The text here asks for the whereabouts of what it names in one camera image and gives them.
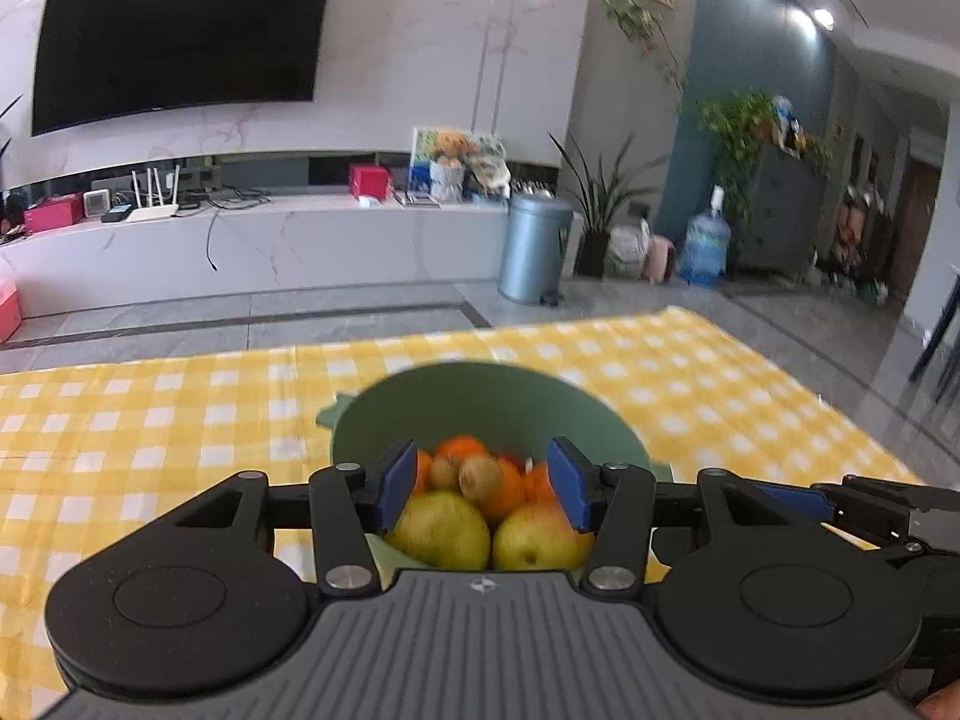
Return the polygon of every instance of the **tablecloth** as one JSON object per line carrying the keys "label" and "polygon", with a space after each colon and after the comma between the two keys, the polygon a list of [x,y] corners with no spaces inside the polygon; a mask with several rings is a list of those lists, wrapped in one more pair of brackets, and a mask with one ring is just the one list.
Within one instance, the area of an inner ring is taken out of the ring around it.
{"label": "tablecloth", "polygon": [[[241,469],[274,484],[328,464],[314,425],[338,392],[410,365],[500,360],[601,398],[678,481],[726,466],[809,485],[911,473],[796,380],[683,309],[643,317],[383,338],[0,377],[0,717],[64,691],[42,610],[56,578]],[[277,557],[312,578],[307,533]]]}

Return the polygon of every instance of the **green bowl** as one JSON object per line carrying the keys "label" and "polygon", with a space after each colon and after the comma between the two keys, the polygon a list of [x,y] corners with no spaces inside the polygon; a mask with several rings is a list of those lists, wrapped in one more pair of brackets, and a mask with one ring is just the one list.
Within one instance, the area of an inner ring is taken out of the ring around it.
{"label": "green bowl", "polygon": [[[669,481],[669,466],[651,464],[637,434],[612,410],[551,376],[496,362],[438,362],[392,375],[356,397],[338,395],[317,415],[333,430],[330,461],[368,466],[397,440],[432,451],[459,435],[478,437],[493,452],[543,460],[555,437],[566,437],[595,464],[627,463]],[[368,539],[381,573],[425,567]]]}

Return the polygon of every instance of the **red box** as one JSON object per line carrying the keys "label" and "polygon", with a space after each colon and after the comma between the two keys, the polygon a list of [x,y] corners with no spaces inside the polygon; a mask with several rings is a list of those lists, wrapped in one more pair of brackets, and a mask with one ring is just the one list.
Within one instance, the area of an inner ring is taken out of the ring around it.
{"label": "red box", "polygon": [[37,233],[44,230],[56,230],[69,227],[83,218],[83,195],[65,194],[63,197],[51,197],[35,208],[27,210],[24,220],[27,232]]}
{"label": "red box", "polygon": [[354,197],[368,194],[378,200],[387,199],[390,172],[378,165],[350,165],[350,193]]}
{"label": "red box", "polygon": [[20,295],[13,281],[0,281],[0,343],[8,341],[22,323]]}

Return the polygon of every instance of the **wall-mounted tv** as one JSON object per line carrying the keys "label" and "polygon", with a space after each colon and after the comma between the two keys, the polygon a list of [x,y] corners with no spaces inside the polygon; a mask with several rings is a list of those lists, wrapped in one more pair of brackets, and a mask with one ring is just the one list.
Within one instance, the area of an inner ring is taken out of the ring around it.
{"label": "wall-mounted tv", "polygon": [[313,100],[326,0],[47,0],[32,131]]}

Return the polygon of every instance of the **blue metallic trash can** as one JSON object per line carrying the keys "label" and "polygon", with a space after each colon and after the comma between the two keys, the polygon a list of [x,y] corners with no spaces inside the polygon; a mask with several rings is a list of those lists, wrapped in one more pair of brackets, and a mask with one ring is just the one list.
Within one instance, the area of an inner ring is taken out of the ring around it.
{"label": "blue metallic trash can", "polygon": [[516,303],[557,304],[572,224],[573,209],[565,200],[539,194],[514,196],[500,265],[504,298]]}

